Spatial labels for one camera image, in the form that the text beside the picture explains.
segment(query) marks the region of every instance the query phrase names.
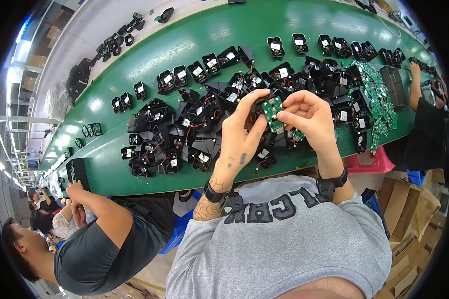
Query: gray t-shirt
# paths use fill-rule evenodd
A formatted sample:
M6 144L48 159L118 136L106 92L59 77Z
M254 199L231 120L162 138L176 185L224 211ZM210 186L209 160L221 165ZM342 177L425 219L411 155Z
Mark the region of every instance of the gray t-shirt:
M293 175L236 191L242 211L188 223L167 299L271 299L325 277L344 278L369 299L385 282L391 248L356 192L335 205L318 195L314 179Z

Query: black t-shirt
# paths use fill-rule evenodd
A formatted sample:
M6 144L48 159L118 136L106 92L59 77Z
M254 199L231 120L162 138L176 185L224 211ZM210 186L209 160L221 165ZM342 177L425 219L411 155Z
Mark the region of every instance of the black t-shirt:
M70 236L55 254L60 286L79 296L114 290L141 271L166 244L156 227L132 211L133 224L118 249L96 221Z
M410 134L384 145L389 160L410 171L444 168L447 115L444 109L420 98Z

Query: dark hair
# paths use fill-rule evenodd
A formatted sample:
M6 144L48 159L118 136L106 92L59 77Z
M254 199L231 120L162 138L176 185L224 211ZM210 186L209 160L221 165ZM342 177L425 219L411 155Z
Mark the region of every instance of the dark hair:
M33 200L33 195L37 193L34 188L30 188L27 190L28 199Z
M40 230L44 234L49 234L53 228L53 214L42 214L40 210L32 211L30 217L30 226L33 230Z
M3 224L2 228L2 240L5 243L5 247L8 253L12 257L13 263L17 266L20 274L31 282L37 282L40 278L36 276L33 267L30 263L18 252L15 248L15 242L17 242L22 235L13 231L12 224L16 224L17 221L13 218L8 218Z

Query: woman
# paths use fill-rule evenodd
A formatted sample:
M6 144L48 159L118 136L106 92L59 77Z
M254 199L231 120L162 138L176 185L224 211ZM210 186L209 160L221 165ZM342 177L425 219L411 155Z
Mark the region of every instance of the woman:
M64 204L65 207L56 215L44 210L33 211L30 218L31 227L45 234L52 234L61 239L68 239L68 237L78 230L78 226L73 220L71 200L66 199ZM88 208L84 208L86 221L90 223L95 219L95 215Z

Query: hand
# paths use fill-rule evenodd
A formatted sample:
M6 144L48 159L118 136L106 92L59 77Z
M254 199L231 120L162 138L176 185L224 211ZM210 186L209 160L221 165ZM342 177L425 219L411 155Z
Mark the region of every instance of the hand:
M257 89L239 102L234 113L224 120L221 140L221 155L216 161L210 184L215 192L227 192L236 175L248 164L256 153L263 132L268 125L264 114L260 115L249 132L245 122L254 102L269 94L269 89Z
M77 194L77 192L80 192L83 190L84 189L83 189L83 186L82 186L80 180L78 180L78 182L73 180L73 183L68 183L68 187L66 188L66 193L72 199L72 204L74 203L74 200L73 200L74 195Z
M417 80L418 82L421 81L421 69L419 68L419 65L411 61L411 63L409 63L409 71L411 72L413 80Z
M329 104L314 93L301 90L292 93L283 102L286 109L278 112L278 120L286 129L295 127L303 132L309 145L316 151L337 150L334 123Z

